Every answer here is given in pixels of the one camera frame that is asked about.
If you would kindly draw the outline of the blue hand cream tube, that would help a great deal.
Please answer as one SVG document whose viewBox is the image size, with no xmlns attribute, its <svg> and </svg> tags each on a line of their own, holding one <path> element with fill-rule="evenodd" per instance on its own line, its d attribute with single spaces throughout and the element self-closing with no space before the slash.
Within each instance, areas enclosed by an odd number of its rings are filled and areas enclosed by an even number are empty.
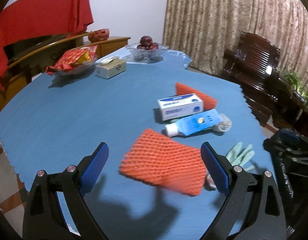
<svg viewBox="0 0 308 240">
<path fill-rule="evenodd" d="M 168 137 L 174 137 L 176 135 L 188 136 L 211 128 L 222 121 L 220 114 L 215 109 L 211 109 L 167 124 L 165 126 L 165 132 Z"/>
</svg>

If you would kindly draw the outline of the orange foam net long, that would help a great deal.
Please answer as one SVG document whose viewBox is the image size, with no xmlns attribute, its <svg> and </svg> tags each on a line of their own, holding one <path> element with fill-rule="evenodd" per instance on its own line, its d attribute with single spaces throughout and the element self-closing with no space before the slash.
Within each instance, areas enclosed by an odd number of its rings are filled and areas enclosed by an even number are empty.
<svg viewBox="0 0 308 240">
<path fill-rule="evenodd" d="M 185 95 L 185 94 L 196 94 L 203 102 L 203 106 L 205 110 L 211 110 L 216 108 L 217 100 L 213 97 L 194 89 L 190 86 L 187 86 L 183 83 L 176 82 L 175 83 L 175 91 L 177 95 Z"/>
</svg>

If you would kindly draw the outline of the blue white cotton pad box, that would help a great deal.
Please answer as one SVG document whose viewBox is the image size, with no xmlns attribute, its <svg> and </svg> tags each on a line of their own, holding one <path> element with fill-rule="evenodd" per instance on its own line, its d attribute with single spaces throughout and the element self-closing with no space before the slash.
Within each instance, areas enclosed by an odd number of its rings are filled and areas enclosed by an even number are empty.
<svg viewBox="0 0 308 240">
<path fill-rule="evenodd" d="M 163 121 L 182 118 L 204 111 L 202 100 L 196 94 L 176 95 L 158 100 Z"/>
</svg>

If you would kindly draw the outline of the pale green rubber glove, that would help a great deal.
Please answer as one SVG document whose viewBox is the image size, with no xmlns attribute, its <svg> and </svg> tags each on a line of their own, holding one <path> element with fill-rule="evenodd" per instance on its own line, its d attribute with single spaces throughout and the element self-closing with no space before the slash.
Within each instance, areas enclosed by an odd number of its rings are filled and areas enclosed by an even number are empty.
<svg viewBox="0 0 308 240">
<path fill-rule="evenodd" d="M 243 148 L 243 143 L 238 142 L 226 154 L 226 158 L 232 166 L 240 166 L 246 172 L 251 172 L 255 169 L 254 165 L 249 167 L 244 167 L 244 165 L 252 159 L 254 154 L 255 152 L 252 144 L 249 144 L 247 147 Z"/>
</svg>

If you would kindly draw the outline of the black trash bag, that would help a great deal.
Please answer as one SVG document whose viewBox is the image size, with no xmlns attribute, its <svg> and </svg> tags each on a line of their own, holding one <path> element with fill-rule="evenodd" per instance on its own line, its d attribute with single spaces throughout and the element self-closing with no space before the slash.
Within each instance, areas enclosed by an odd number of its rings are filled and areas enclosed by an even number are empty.
<svg viewBox="0 0 308 240">
<path fill-rule="evenodd" d="M 296 229 L 308 218 L 308 138 L 283 128 L 263 148 L 271 156 L 287 224 Z"/>
</svg>

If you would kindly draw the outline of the clear plastic cup lid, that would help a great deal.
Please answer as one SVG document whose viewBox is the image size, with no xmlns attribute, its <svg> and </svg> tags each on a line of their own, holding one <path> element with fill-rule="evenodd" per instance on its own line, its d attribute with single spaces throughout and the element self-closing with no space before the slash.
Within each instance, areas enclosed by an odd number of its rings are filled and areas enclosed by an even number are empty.
<svg viewBox="0 0 308 240">
<path fill-rule="evenodd" d="M 217 133 L 227 132 L 232 127 L 231 120 L 225 114 L 220 114 L 219 117 L 221 122 L 215 125 L 212 130 Z"/>
</svg>

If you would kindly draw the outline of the blue table cloth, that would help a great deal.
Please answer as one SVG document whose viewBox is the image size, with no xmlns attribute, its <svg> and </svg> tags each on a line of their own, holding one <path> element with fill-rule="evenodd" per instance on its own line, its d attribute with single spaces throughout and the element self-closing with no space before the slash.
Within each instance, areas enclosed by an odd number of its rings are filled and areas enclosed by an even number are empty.
<svg viewBox="0 0 308 240">
<path fill-rule="evenodd" d="M 62 172 L 106 142 L 108 161 L 85 201 L 108 238 L 199 239 L 222 205 L 222 194 L 203 190 L 189 197 L 119 174 L 137 137 L 147 128 L 164 129 L 157 101 L 173 96 L 178 82 L 215 98 L 232 128 L 175 140 L 195 148 L 209 142 L 219 154 L 242 142 L 253 146 L 257 173 L 273 165 L 239 85 L 187 70 L 188 61 L 173 51 L 155 64 L 128 64 L 111 79 L 93 72 L 74 81 L 43 74 L 27 85 L 0 113 L 0 140 L 25 187 L 31 188 L 39 170 Z"/>
</svg>

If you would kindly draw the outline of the glass snack dish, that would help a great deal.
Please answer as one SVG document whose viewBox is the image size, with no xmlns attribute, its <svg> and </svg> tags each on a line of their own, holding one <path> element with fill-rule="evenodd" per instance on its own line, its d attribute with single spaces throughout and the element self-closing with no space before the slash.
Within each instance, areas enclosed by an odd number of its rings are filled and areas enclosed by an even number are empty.
<svg viewBox="0 0 308 240">
<path fill-rule="evenodd" d="M 86 61 L 83 64 L 80 64 L 79 66 L 75 67 L 71 71 L 65 72 L 63 70 L 60 70 L 58 72 L 55 72 L 55 76 L 74 76 L 74 75 L 80 75 L 83 74 L 84 72 L 91 70 L 94 68 L 94 64 L 97 61 L 98 56 L 95 55 L 92 61 Z"/>
</svg>

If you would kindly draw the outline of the tissue box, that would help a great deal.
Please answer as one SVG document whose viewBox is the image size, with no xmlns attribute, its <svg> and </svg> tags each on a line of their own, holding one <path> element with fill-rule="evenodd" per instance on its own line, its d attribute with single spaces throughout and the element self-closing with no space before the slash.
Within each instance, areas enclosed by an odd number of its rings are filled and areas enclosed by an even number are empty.
<svg viewBox="0 0 308 240">
<path fill-rule="evenodd" d="M 126 61 L 117 56 L 104 59 L 95 65 L 97 77 L 111 79 L 126 70 Z"/>
</svg>

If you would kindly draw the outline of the red snack packet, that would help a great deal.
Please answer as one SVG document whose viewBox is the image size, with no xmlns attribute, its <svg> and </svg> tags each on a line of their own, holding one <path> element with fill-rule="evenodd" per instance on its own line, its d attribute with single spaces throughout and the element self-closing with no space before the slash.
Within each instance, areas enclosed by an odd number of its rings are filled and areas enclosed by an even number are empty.
<svg viewBox="0 0 308 240">
<path fill-rule="evenodd" d="M 95 55 L 98 56 L 98 51 L 98 45 L 67 50 L 56 64 L 46 68 L 46 73 L 53 75 L 60 70 L 71 71 L 86 61 L 92 61 Z"/>
</svg>

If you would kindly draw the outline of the glass fruit bowl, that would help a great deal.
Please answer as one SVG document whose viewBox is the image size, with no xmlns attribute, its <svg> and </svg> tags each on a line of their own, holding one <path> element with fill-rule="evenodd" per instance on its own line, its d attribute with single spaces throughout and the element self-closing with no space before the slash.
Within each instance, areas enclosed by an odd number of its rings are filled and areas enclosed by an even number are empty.
<svg viewBox="0 0 308 240">
<path fill-rule="evenodd" d="M 162 55 L 168 51 L 169 47 L 158 44 L 157 49 L 140 49 L 137 44 L 125 45 L 125 48 L 130 52 L 131 57 L 137 62 L 157 62 L 162 60 Z"/>
</svg>

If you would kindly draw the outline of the dark red apples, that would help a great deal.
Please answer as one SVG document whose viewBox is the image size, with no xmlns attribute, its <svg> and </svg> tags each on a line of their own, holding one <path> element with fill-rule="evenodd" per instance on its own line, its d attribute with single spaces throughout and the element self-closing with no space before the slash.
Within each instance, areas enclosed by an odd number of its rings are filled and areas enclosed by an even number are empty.
<svg viewBox="0 0 308 240">
<path fill-rule="evenodd" d="M 159 46 L 156 42 L 153 42 L 150 36 L 143 36 L 140 39 L 140 42 L 137 45 L 137 48 L 143 49 L 143 50 L 155 50 L 155 49 L 158 49 Z"/>
</svg>

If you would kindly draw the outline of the floral beige curtain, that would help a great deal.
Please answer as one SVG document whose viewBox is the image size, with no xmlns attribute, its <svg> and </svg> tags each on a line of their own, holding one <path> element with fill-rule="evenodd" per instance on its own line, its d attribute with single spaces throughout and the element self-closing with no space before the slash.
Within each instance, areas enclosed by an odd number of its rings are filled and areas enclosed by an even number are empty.
<svg viewBox="0 0 308 240">
<path fill-rule="evenodd" d="M 300 0 L 167 0 L 163 42 L 203 72 L 221 72 L 223 53 L 241 32 L 279 48 L 278 68 L 293 70 L 308 88 L 308 11 Z"/>
</svg>

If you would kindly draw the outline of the red cloth cover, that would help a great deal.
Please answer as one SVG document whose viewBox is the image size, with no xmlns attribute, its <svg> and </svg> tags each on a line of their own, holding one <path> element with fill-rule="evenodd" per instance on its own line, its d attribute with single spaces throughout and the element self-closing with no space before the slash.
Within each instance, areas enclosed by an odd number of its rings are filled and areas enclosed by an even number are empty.
<svg viewBox="0 0 308 240">
<path fill-rule="evenodd" d="M 89 0 L 17 0 L 0 14 L 0 90 L 8 58 L 4 47 L 30 38 L 77 34 L 93 23 Z"/>
</svg>

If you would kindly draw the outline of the wooden chair back rail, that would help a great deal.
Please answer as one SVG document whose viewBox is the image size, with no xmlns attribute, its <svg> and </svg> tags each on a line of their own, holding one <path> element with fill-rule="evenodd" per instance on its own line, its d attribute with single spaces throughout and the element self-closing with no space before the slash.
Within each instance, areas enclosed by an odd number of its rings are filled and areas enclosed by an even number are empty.
<svg viewBox="0 0 308 240">
<path fill-rule="evenodd" d="M 72 48 L 83 45 L 83 38 L 89 35 L 84 31 L 79 34 L 49 35 L 19 41 L 4 48 L 8 56 L 8 70 L 6 77 L 11 79 L 23 74 L 27 82 L 36 74 L 52 66 Z"/>
</svg>

